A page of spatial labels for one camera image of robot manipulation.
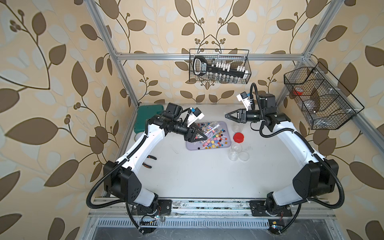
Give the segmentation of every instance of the green case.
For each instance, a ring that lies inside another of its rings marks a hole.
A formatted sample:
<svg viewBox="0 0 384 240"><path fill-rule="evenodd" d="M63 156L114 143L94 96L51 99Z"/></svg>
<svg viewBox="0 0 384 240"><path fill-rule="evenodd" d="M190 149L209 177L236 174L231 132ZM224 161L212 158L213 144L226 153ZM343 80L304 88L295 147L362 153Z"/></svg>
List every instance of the green case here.
<svg viewBox="0 0 384 240"><path fill-rule="evenodd" d="M135 133L144 132L145 121L155 114L160 114L164 110L163 105L145 105L139 106L137 110L136 122L133 128Z"/></svg>

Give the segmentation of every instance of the vent grille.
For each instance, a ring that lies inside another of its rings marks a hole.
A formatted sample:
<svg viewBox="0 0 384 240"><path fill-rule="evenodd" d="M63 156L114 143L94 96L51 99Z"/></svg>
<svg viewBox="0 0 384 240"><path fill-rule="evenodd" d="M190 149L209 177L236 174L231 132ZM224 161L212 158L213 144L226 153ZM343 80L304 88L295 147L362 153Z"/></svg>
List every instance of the vent grille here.
<svg viewBox="0 0 384 240"><path fill-rule="evenodd" d="M258 228L268 229L269 223L267 219L197 219L183 218L174 219L166 218L165 222L156 221L150 225L142 227L161 227L161 228ZM129 218L103 218L99 220L98 227L134 227Z"/></svg>

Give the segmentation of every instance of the black wire basket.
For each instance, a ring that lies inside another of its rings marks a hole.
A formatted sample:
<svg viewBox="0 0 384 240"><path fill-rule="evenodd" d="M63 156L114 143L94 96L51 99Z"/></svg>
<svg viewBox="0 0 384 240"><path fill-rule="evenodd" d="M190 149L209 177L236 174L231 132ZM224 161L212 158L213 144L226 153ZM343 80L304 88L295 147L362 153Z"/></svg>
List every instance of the black wire basket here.
<svg viewBox="0 0 384 240"><path fill-rule="evenodd" d="M247 84L252 74L248 53L249 50L238 49L221 49L219 52L217 49L190 49L189 79Z"/></svg>
<svg viewBox="0 0 384 240"><path fill-rule="evenodd" d="M337 80L337 86L328 81L326 74ZM313 130L339 129L364 109L321 62L314 68L302 67L284 74L284 84Z"/></svg>

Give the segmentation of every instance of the white work surface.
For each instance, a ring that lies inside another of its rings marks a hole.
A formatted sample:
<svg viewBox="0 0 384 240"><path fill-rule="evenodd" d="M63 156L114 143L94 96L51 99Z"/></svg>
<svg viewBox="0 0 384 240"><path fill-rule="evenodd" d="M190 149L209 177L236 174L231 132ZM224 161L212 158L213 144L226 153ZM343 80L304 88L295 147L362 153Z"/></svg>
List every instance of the white work surface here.
<svg viewBox="0 0 384 240"><path fill-rule="evenodd" d="M232 138L233 121L224 115L244 105L182 107L199 107L205 117L198 122L225 121ZM260 123L253 123L252 127L258 129ZM138 178L143 187L160 197L265 198L267 193L291 183L300 169L280 138L263 138L259 132L251 130L249 123L244 124L242 133L243 151L250 155L247 162L229 160L230 148L190 151L182 135L170 132L151 152L157 160L144 161L152 168L141 166ZM263 133L270 134L270 131L264 127ZM133 132L127 149L133 145L134 136Z"/></svg>

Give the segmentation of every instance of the red lid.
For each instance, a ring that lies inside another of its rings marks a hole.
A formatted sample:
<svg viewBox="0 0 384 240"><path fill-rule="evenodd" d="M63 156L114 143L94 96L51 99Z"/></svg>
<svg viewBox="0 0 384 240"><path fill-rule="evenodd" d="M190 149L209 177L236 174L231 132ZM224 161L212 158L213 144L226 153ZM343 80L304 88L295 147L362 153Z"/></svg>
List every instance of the red lid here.
<svg viewBox="0 0 384 240"><path fill-rule="evenodd" d="M235 133L235 135L233 136L233 139L235 140L235 142L237 143L241 143L244 141L244 135L240 132L237 132Z"/></svg>

